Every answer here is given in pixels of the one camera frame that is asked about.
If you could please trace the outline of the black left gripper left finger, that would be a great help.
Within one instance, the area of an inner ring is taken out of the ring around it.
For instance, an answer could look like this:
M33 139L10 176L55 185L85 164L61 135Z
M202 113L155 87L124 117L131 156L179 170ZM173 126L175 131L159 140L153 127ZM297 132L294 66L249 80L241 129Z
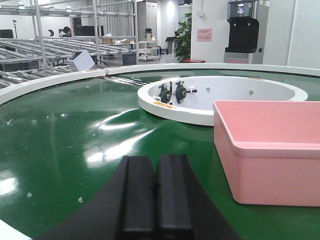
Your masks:
M124 156L109 180L39 240L155 239L153 166L147 156Z

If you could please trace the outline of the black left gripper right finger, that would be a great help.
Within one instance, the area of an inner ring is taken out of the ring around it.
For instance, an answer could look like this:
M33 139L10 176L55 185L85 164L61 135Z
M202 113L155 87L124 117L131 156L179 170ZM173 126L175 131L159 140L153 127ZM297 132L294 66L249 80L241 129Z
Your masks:
M201 186L187 155L161 155L155 183L157 239L240 239Z

